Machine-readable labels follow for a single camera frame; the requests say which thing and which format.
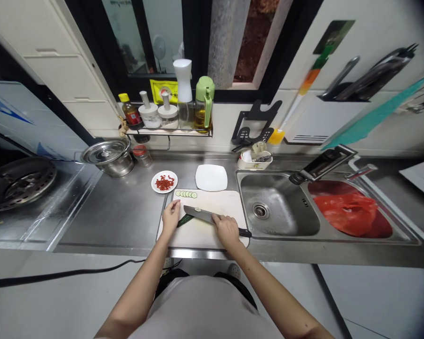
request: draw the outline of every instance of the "seasoning bottle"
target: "seasoning bottle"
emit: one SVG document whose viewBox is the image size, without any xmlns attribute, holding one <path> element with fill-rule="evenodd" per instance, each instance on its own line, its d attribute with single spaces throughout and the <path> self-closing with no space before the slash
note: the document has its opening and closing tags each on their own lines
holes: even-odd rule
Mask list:
<svg viewBox="0 0 424 339">
<path fill-rule="evenodd" d="M 185 129 L 183 132 L 191 132 L 195 115 L 192 86 L 190 85 L 192 61 L 178 59 L 173 62 L 173 66 L 178 80 L 179 127 Z"/>
<path fill-rule="evenodd" d="M 122 102 L 122 111 L 124 112 L 127 124 L 130 129 L 140 129 L 145 126 L 143 120 L 141 119 L 139 113 L 137 112 L 137 108 L 134 104 L 130 103 L 129 96 L 127 93 L 121 93 L 118 95 L 119 99 Z"/>
<path fill-rule="evenodd" d="M 213 96 L 215 94 L 215 85 L 208 76 L 199 78 L 196 84 L 196 102 L 195 102 L 195 129 L 205 129 L 199 133 L 207 133 L 212 128 L 212 106 Z"/>
<path fill-rule="evenodd" d="M 163 106 L 158 109 L 159 115 L 162 118 L 162 127 L 166 128 L 165 131 L 171 132 L 167 129 L 176 129 L 179 126 L 178 122 L 178 109 L 175 105 L 170 105 L 169 94 L 162 93 Z"/>
<path fill-rule="evenodd" d="M 151 166 L 152 157 L 151 157 L 151 154 L 149 154 L 149 151 L 146 149 L 146 146 L 144 145 L 135 146 L 132 152 L 133 152 L 134 158 L 137 159 L 137 162 L 141 166 L 143 167 Z"/>
<path fill-rule="evenodd" d="M 160 127 L 160 125 L 162 124 L 162 119 L 160 118 L 159 113 L 157 111 L 157 105 L 149 102 L 146 91 L 141 91 L 140 95 L 143 99 L 143 105 L 138 108 L 138 112 L 141 115 L 141 119 L 143 119 L 143 122 L 145 123 L 145 127 Z"/>
</svg>

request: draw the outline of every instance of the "white cutting board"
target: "white cutting board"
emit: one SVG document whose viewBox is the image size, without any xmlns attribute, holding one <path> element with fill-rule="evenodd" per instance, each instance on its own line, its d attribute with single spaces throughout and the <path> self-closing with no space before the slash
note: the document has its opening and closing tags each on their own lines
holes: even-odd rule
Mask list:
<svg viewBox="0 0 424 339">
<path fill-rule="evenodd" d="M 177 191 L 196 192 L 197 198 L 184 198 L 176 196 Z M 184 205 L 199 207 L 218 215 L 233 217 L 240 228 L 248 228 L 245 221 L 244 209 L 240 201 L 240 194 L 236 191 L 206 192 L 201 190 L 175 189 L 173 200 L 180 199 L 179 220 L 186 214 Z M 157 239 L 162 233 L 163 223 L 160 220 Z M 248 247 L 249 238 L 240 237 L 240 241 Z M 200 248 L 200 249 L 223 249 L 223 245 L 217 237 L 215 225 L 193 218 L 174 232 L 170 247 L 176 248 Z"/>
</svg>

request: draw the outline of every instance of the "power cord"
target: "power cord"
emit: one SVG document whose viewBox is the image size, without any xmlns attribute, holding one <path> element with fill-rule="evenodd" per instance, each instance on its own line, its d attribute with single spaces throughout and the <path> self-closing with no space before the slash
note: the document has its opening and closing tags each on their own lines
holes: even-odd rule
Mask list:
<svg viewBox="0 0 424 339">
<path fill-rule="evenodd" d="M 127 261 L 124 261 L 123 263 L 109 267 L 109 268 L 98 268 L 98 269 L 80 269 L 80 270 L 74 270 L 74 271 L 65 271 L 65 272 L 58 272 L 58 273 L 51 273 L 51 274 L 42 274 L 42 275 L 32 275 L 27 277 L 18 277 L 18 278 L 4 278 L 0 279 L 0 288 L 2 287 L 10 287 L 10 286 L 18 286 L 18 285 L 25 285 L 30 283 L 40 283 L 47 280 L 54 280 L 59 278 L 66 278 L 73 275 L 82 275 L 82 274 L 95 274 L 95 273 L 105 273 L 110 272 L 113 270 L 116 270 L 128 263 L 134 263 L 139 264 L 146 261 L 146 259 L 143 260 L 132 260 L 129 259 Z M 181 263 L 182 259 L 178 261 L 176 264 L 174 264 L 171 267 L 164 268 L 163 270 L 169 270 L 176 268 Z"/>
</svg>

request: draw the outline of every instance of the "person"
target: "person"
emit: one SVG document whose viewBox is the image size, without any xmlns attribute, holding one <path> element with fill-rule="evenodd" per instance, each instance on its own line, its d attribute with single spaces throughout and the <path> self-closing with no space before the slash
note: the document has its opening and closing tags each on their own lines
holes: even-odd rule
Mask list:
<svg viewBox="0 0 424 339">
<path fill-rule="evenodd" d="M 178 269 L 160 277 L 179 210 L 175 200 L 163 212 L 162 234 L 95 338 L 333 338 L 240 242 L 234 218 L 213 216 L 217 236 L 279 331 L 257 311 L 237 266 L 234 277 L 188 276 Z"/>
</svg>

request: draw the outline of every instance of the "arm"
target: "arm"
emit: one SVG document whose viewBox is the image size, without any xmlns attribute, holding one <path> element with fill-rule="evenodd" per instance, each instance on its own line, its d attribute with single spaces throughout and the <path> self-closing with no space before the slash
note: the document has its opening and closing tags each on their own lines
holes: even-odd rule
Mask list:
<svg viewBox="0 0 424 339">
<path fill-rule="evenodd" d="M 239 240 L 234 218 L 213 216 L 217 235 L 238 263 L 284 338 L 333 338 Z"/>
<path fill-rule="evenodd" d="M 146 321 L 165 263 L 168 244 L 178 224 L 179 201 L 172 201 L 163 212 L 162 234 L 97 332 L 96 338 L 125 339 Z"/>
</svg>

